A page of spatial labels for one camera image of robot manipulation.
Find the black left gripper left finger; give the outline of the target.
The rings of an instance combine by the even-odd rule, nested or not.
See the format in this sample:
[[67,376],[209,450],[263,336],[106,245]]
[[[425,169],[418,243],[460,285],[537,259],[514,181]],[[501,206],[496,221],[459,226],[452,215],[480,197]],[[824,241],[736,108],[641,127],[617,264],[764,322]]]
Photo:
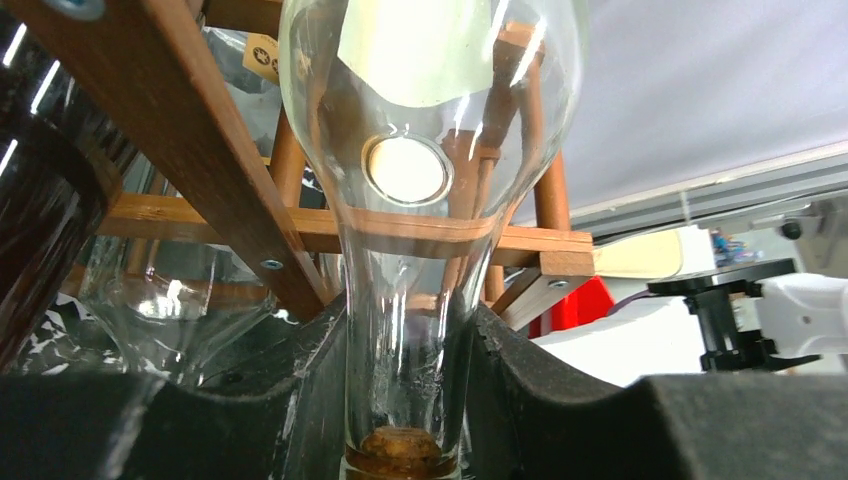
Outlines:
[[335,479],[344,450],[344,301],[299,325],[270,318],[197,388],[57,340],[1,379],[5,479]]

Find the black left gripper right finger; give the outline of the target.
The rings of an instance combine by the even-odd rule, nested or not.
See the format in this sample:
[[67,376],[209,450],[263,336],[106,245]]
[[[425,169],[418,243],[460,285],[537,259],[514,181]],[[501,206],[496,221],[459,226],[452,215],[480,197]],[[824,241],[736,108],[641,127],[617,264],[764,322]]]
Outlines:
[[847,382],[769,373],[650,376],[619,388],[486,307],[467,418],[480,479],[843,479]]

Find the dark green wine bottle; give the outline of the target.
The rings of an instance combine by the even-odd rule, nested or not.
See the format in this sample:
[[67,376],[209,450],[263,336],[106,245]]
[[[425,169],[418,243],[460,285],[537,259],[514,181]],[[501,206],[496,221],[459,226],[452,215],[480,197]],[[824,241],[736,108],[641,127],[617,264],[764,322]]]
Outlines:
[[1,12],[1,370],[122,188],[137,148],[28,27]]

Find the clear glass bottle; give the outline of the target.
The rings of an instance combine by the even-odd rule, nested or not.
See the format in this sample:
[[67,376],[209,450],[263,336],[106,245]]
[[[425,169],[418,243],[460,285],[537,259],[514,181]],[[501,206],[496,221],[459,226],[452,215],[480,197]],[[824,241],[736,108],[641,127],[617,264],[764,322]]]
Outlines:
[[345,267],[343,479],[456,479],[472,320],[550,167],[587,53],[582,1],[288,1],[285,113]]

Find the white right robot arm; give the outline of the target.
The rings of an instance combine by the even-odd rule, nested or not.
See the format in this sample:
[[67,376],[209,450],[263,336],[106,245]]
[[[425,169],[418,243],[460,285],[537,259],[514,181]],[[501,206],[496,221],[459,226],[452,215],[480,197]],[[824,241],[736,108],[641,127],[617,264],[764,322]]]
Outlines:
[[474,321],[478,479],[843,479],[847,378],[792,368],[847,350],[847,231],[807,222],[796,258],[651,282],[615,314],[530,340]]

